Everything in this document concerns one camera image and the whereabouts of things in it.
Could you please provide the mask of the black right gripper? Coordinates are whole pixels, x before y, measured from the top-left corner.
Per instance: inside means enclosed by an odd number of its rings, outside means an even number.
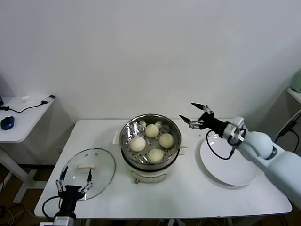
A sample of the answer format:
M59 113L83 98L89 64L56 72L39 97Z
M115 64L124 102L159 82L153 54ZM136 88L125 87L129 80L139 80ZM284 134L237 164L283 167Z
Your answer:
M211 113L212 110L208 105L203 105L200 103L191 103L196 108L204 111L204 113L199 118L199 121L192 121L189 118L179 115L179 117L188 124L191 129L211 129L213 132L218 134L220 137L223 136L223 133L227 127L227 122L222 122L221 120L214 117L214 113Z

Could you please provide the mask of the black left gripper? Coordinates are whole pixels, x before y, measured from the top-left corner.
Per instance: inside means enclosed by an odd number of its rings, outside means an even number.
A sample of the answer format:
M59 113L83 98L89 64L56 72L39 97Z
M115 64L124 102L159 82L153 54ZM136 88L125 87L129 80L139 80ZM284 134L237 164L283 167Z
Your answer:
M68 166L65 166L60 174L59 179L56 180L56 186L58 195L62 199L60 212L71 213L75 211L76 203L78 200L84 197L84 193L87 193L93 186L92 172L89 170L87 183L85 186L64 186L63 182L68 170Z

